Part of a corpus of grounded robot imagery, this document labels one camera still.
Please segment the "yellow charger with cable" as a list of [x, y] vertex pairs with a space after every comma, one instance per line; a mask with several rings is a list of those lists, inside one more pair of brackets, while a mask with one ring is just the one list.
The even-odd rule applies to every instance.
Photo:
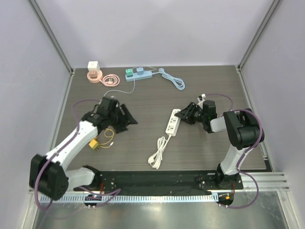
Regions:
[[113, 137], [115, 132], [112, 129], [107, 128], [104, 131], [104, 137], [107, 138], [107, 142], [100, 143], [98, 141], [98, 137], [95, 137], [96, 145], [93, 147], [94, 150], [97, 150], [99, 148], [110, 148], [113, 145]]

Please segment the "yellow dual USB adapter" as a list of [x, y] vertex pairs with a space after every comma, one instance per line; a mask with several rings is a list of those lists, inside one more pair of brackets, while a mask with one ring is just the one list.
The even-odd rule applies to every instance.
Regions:
[[99, 149], [99, 147], [100, 147], [100, 143], [99, 143], [96, 139], [92, 139], [92, 140], [89, 142], [89, 147], [90, 147], [92, 150], [97, 150], [97, 149]]

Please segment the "white power strip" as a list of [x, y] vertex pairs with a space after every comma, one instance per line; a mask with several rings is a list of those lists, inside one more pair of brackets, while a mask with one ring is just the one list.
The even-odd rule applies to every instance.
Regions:
[[176, 136], [181, 119], [176, 116], [181, 109], [173, 109], [165, 129], [166, 136], [162, 136], [157, 140], [157, 151], [148, 158], [148, 164], [153, 169], [159, 169], [163, 160], [163, 153], [168, 145], [169, 140]]

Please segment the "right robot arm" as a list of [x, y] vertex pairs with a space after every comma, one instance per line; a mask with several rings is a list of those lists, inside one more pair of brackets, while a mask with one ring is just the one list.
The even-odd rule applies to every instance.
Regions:
[[218, 164], [213, 176], [199, 176], [198, 180], [203, 190], [232, 189], [239, 181], [240, 165], [248, 153], [264, 141], [264, 131], [258, 117], [250, 108], [227, 111], [218, 117], [216, 104], [212, 100], [203, 100], [197, 104], [191, 102], [175, 116], [190, 125], [201, 123], [207, 133], [227, 132], [230, 147], [224, 160]]

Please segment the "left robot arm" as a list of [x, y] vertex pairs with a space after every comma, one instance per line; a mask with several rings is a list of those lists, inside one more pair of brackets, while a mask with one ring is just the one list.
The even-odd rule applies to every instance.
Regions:
[[77, 119], [76, 128], [60, 144], [30, 162], [29, 186], [52, 200], [59, 200], [68, 190], [87, 187], [95, 191], [101, 186], [101, 173], [91, 166], [67, 170], [77, 154], [102, 131], [112, 127], [115, 133], [127, 131], [138, 122], [126, 105], [114, 98], [103, 97], [92, 111]]

